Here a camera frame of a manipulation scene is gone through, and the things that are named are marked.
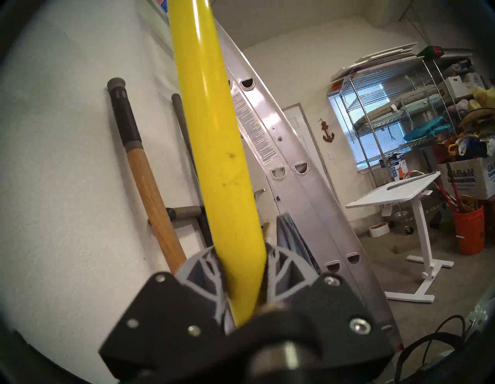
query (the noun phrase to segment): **white overbed table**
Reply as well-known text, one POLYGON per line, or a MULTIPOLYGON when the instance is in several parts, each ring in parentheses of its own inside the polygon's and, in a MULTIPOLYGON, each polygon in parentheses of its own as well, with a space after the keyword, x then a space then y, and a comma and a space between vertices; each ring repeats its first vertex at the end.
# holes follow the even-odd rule
POLYGON ((433 303, 435 296, 427 295, 426 291, 433 283, 433 280, 435 280, 435 277, 442 267, 451 268, 454 265, 452 261, 433 259, 430 246, 430 238, 428 236, 428 227, 426 225, 423 206, 421 204, 421 197, 429 195, 432 192, 425 191, 425 189, 438 176, 440 176, 439 171, 430 176, 419 178, 416 181, 411 181, 410 183, 401 185, 399 187, 388 189, 394 184, 404 182, 404 180, 394 181, 392 183, 382 185, 381 187, 378 187, 367 195, 361 197, 359 200, 346 205, 346 208, 358 208, 371 205, 402 203, 404 201, 411 200, 414 218, 416 219, 416 225, 418 227, 418 235, 421 242, 421 251, 423 253, 423 257, 409 255, 406 260, 416 263, 423 263, 425 265, 425 271, 422 273, 422 278, 424 280, 415 293, 385 292, 388 299, 414 301, 418 303, 433 303))

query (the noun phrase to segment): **warning label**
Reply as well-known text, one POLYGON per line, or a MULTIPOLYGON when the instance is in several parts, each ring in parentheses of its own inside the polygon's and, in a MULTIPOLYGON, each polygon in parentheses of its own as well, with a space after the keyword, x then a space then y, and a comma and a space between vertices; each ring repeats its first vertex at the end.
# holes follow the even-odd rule
POLYGON ((270 144, 270 140, 266 137, 265 130, 252 114, 251 109, 240 92, 236 92, 232 100, 234 101, 237 118, 241 121, 244 131, 254 144, 261 161, 263 164, 268 163, 277 156, 277 153, 270 144))

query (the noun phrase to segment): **ceiling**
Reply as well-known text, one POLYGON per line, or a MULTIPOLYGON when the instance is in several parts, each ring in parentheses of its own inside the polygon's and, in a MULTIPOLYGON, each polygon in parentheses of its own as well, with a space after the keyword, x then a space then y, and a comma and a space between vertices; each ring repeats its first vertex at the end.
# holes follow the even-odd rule
POLYGON ((213 15, 240 49, 290 31, 361 14, 366 0, 211 0, 213 15))

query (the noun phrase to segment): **gray towel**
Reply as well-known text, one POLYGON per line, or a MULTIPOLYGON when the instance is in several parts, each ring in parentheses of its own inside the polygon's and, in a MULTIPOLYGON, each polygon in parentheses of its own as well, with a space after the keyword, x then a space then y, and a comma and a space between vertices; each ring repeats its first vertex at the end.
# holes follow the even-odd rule
POLYGON ((320 274, 321 270, 288 213, 277 216, 277 245, 297 253, 320 274))

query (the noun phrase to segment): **red tool handle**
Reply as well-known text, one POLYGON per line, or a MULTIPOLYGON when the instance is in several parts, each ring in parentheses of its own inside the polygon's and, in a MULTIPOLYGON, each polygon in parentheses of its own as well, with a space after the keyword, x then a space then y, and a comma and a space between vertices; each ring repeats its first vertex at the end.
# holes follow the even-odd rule
POLYGON ((455 184, 454 172, 452 172, 452 168, 450 167, 450 163, 445 164, 447 166, 447 175, 450 179, 450 183, 452 184, 452 189, 454 190, 455 201, 457 202, 458 212, 463 213, 461 199, 459 198, 459 193, 457 191, 457 185, 455 184))
POLYGON ((452 203, 452 201, 450 200, 450 197, 448 196, 447 192, 444 190, 444 188, 439 184, 438 187, 440 188, 440 192, 443 194, 443 196, 445 197, 445 199, 447 200, 447 204, 448 206, 450 207, 450 209, 452 209, 452 212, 458 212, 457 211, 457 208, 455 207, 455 205, 452 203))

